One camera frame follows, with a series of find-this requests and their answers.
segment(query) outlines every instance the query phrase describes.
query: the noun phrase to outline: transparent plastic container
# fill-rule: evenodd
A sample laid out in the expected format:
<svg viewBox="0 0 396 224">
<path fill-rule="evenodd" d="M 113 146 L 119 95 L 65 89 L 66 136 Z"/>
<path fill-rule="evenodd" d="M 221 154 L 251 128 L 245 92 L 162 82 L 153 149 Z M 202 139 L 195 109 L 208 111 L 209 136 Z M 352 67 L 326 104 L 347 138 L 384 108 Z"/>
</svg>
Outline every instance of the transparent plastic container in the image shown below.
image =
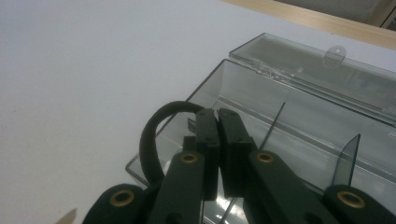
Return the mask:
<svg viewBox="0 0 396 224">
<path fill-rule="evenodd" d="M 345 54 L 342 47 L 323 51 L 263 34 L 231 51 L 230 60 L 223 60 L 188 101 L 239 113 L 257 146 L 274 125 L 263 149 L 278 154 L 318 192 L 333 183 L 340 156 L 359 134 L 357 157 L 347 162 L 353 169 L 337 172 L 351 172 L 352 187 L 396 214 L 396 74 Z M 159 131 L 165 172 L 183 137 L 193 135 L 189 124 L 194 120 L 192 114 L 177 114 Z M 147 185 L 138 155 L 126 170 Z M 219 223 L 222 217 L 247 223 L 242 201 L 224 198 L 220 178 L 218 199 L 205 203 L 205 223 Z"/>
</svg>

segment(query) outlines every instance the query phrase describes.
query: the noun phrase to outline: black cable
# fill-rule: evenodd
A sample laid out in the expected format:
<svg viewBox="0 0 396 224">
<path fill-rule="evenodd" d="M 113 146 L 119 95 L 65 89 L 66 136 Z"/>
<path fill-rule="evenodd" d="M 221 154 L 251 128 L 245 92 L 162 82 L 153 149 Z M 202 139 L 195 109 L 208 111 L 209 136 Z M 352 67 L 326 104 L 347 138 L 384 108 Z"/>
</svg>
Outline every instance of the black cable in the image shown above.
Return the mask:
<svg viewBox="0 0 396 224">
<path fill-rule="evenodd" d="M 163 168 L 158 158 L 155 135 L 158 125 L 166 118 L 180 112 L 198 113 L 204 108 L 189 102 L 176 101 L 164 105 L 148 120 L 140 137 L 140 162 L 143 174 L 150 184 L 154 184 L 164 178 Z"/>
</svg>

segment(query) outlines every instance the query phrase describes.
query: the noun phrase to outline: white table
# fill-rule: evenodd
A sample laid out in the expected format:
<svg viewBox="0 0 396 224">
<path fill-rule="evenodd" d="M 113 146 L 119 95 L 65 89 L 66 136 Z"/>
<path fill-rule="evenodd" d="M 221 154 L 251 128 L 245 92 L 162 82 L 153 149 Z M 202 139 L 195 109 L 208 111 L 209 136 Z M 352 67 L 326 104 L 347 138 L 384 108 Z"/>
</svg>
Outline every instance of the white table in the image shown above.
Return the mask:
<svg viewBox="0 0 396 224">
<path fill-rule="evenodd" d="M 0 1 L 0 222 L 80 223 L 157 108 L 269 33 L 396 72 L 396 51 L 220 1 Z"/>
</svg>

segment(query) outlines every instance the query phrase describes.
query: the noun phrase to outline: open lid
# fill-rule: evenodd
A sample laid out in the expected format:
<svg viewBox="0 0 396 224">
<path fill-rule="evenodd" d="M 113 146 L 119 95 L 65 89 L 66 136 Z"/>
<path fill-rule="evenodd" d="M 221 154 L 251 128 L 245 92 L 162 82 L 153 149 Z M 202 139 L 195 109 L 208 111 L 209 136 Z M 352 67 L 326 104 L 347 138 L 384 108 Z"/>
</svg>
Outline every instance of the open lid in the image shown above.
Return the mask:
<svg viewBox="0 0 396 224">
<path fill-rule="evenodd" d="M 346 58 L 341 46 L 314 49 L 263 34 L 230 58 L 273 80 L 396 126 L 396 73 Z"/>
</svg>

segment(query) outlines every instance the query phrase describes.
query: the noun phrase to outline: white surface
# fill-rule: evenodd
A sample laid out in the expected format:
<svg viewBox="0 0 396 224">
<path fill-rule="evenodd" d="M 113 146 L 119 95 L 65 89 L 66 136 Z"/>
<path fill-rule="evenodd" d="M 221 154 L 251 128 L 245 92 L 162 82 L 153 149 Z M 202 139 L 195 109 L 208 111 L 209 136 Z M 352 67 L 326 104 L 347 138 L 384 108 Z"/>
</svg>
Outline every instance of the white surface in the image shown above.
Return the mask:
<svg viewBox="0 0 396 224">
<path fill-rule="evenodd" d="M 220 1 L 0 0 L 0 222 L 80 223 L 146 121 L 270 33 L 396 71 L 396 51 Z"/>
</svg>

